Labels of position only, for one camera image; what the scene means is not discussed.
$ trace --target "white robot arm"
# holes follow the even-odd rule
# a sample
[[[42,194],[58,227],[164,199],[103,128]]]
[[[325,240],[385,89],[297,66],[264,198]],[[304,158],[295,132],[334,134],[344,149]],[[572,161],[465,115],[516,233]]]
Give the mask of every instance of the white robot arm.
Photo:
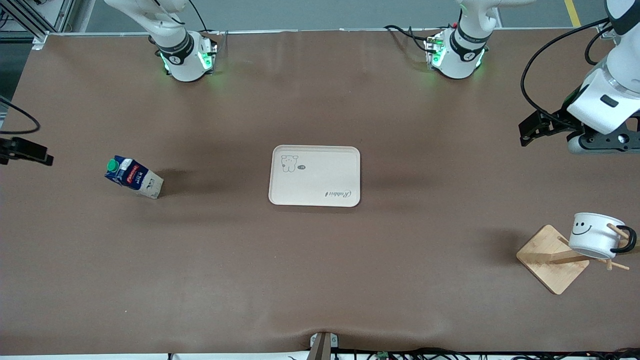
[[[527,5],[535,0],[456,0],[458,25],[425,41],[427,62],[453,79],[463,79],[480,66],[484,46],[497,24],[498,7]]]
[[[187,0],[104,0],[145,28],[160,50],[164,66],[179,81],[195,81],[213,70],[216,46],[187,31],[175,15]]]
[[[568,145],[574,154],[640,153],[640,127],[629,130],[625,124],[640,118],[640,0],[605,0],[605,9],[618,45],[552,117],[536,111],[520,124],[523,146],[573,131]]]

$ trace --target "wooden base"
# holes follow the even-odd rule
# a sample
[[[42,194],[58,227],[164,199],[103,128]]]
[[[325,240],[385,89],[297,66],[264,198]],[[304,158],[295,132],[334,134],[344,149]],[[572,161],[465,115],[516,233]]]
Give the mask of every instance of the wooden base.
[[[553,226],[545,225],[516,254],[518,260],[556,295],[562,294],[589,266],[589,260],[566,264],[549,263],[552,254],[571,250],[558,237],[562,238],[562,234]]]

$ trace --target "brown table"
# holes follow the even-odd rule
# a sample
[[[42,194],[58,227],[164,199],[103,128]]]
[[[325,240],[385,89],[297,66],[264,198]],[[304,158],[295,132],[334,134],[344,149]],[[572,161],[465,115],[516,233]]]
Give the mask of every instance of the brown table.
[[[560,32],[497,32],[463,81],[386,32],[232,35],[196,83],[144,37],[50,37],[14,100],[55,164],[1,169],[0,352],[289,351],[316,331],[376,350],[637,347],[640,257],[593,263],[561,296],[515,257],[578,211],[640,226],[640,157],[570,155],[562,135],[520,147],[521,71]],[[532,68],[540,104],[581,82],[592,35]],[[357,147],[360,204],[269,203],[280,144]],[[164,176],[164,196],[104,179],[114,154]]]

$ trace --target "white tray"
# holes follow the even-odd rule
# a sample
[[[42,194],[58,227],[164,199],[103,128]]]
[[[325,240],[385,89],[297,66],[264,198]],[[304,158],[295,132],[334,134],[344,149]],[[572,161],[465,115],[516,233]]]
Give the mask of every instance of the white tray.
[[[276,147],[269,200],[276,205],[356,206],[360,202],[360,151],[350,146]]]

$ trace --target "white mug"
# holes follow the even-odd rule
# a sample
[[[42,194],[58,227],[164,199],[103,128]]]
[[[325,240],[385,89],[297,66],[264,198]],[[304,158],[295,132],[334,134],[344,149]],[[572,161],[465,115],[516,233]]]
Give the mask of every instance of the white mug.
[[[613,224],[629,232],[629,243],[618,248],[620,236],[607,227]],[[596,259],[613,259],[616,254],[631,251],[636,246],[636,232],[617,218],[594,213],[577,213],[569,238],[569,247],[578,254]]]

